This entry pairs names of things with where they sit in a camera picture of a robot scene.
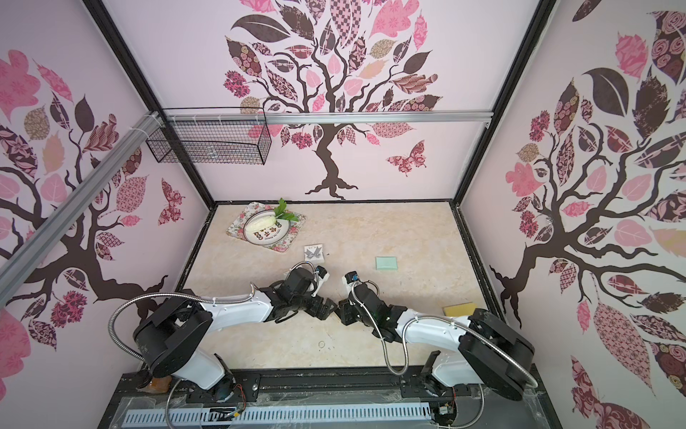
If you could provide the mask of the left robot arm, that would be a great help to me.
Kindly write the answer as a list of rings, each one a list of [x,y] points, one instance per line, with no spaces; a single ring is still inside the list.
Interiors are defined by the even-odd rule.
[[[205,336],[236,325],[283,323],[300,312],[325,320],[336,309],[333,300],[319,295],[328,278],[322,266],[297,266],[282,281],[252,286],[245,297],[201,299],[192,292],[170,297],[132,338],[153,377],[171,375],[205,391],[232,388],[235,377],[222,359],[200,349]]]

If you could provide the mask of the white gift box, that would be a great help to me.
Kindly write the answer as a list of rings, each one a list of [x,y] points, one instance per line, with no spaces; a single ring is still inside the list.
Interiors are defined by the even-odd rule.
[[[304,247],[304,259],[313,264],[323,264],[325,255],[323,252],[323,244],[307,245]]]

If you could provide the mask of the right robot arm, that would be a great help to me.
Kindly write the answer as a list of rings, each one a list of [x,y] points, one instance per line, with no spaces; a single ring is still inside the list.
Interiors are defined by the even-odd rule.
[[[384,363],[396,376],[407,373],[409,346],[436,350],[427,359],[429,389],[481,384],[508,400],[521,400],[539,383],[531,373],[535,348],[523,336],[485,309],[470,316],[435,316],[389,305],[372,281],[351,272],[342,279],[348,296],[339,302],[343,325],[361,323],[382,345]]]

